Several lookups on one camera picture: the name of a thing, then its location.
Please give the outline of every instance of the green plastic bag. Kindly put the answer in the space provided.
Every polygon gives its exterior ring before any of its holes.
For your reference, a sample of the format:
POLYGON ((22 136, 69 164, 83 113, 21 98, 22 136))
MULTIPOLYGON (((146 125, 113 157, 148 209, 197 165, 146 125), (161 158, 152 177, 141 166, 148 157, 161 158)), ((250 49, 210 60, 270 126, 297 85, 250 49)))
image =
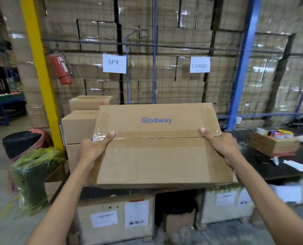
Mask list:
POLYGON ((44 183, 63 160, 63 151, 51 147, 32 150, 11 165, 10 176, 20 192, 22 210, 31 212, 48 205, 44 183))

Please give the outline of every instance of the concrete floor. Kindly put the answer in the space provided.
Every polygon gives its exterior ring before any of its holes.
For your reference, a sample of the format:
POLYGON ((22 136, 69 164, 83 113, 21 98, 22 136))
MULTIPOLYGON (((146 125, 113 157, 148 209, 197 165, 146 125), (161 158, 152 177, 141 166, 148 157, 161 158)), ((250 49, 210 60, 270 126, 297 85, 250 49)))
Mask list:
MULTIPOLYGON (((12 121, 10 126, 0 126, 0 245, 24 244, 48 210, 47 208, 43 209, 33 216, 22 213, 18 207, 18 194, 11 193, 7 184, 6 171, 9 160, 2 147, 2 138, 28 128, 30 128, 28 117, 19 117, 12 121)), ((303 218, 303 205, 296 207, 295 211, 303 218)), ((140 244, 143 244, 141 239, 118 243, 118 245, 140 244)), ((153 244, 265 245, 274 243, 266 229, 258 229, 250 224, 245 225, 238 220, 232 220, 211 224, 205 231, 183 228, 180 232, 170 236, 156 227, 153 244)))

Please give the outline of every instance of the yellow metal beam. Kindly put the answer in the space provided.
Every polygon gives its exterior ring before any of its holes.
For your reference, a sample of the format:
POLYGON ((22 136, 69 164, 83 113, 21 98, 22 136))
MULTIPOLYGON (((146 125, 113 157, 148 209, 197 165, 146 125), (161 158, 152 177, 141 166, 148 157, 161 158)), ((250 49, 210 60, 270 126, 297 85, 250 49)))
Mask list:
POLYGON ((38 16, 35 9, 34 0, 21 0, 23 17, 27 27, 27 34, 29 37, 33 60, 35 62, 41 93, 43 95, 43 102, 47 112, 47 118, 51 130, 54 147, 63 149, 62 136, 59 130, 59 118, 57 106, 55 104, 55 96, 50 84, 48 75, 47 63, 41 41, 41 32, 38 22, 38 16))

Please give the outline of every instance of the black table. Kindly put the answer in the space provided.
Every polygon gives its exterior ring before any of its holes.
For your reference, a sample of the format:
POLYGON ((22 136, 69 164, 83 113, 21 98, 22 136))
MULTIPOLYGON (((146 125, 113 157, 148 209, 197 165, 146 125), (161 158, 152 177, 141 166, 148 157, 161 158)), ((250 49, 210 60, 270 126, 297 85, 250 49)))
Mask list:
MULTIPOLYGON (((295 136, 303 135, 303 128, 284 127, 282 129, 294 132, 295 136)), ((297 169, 283 163, 283 160, 293 160, 303 164, 303 144, 300 144, 299 149, 296 152, 296 156, 280 157, 279 166, 275 166, 273 162, 270 161, 270 157, 262 154, 261 152, 255 150, 254 148, 248 145, 250 140, 250 134, 254 130, 255 129, 233 130, 231 133, 232 136, 237 139, 241 153, 244 155, 246 160, 254 167, 254 169, 256 169, 256 171, 264 178, 264 180, 283 179, 303 175, 303 172, 300 172, 297 169), (257 161, 255 155, 259 155, 258 158, 260 158, 262 162, 268 164, 263 164, 257 161)))

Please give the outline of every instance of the fire extinguisher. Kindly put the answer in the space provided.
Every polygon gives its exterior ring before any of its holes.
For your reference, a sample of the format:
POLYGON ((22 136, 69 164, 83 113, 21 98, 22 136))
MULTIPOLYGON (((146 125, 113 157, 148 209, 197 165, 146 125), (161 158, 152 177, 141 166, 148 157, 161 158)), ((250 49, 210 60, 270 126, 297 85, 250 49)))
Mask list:
POLYGON ((62 85, 71 84, 72 78, 68 66, 66 64, 65 56, 62 53, 55 52, 49 54, 51 63, 53 64, 56 75, 62 85))

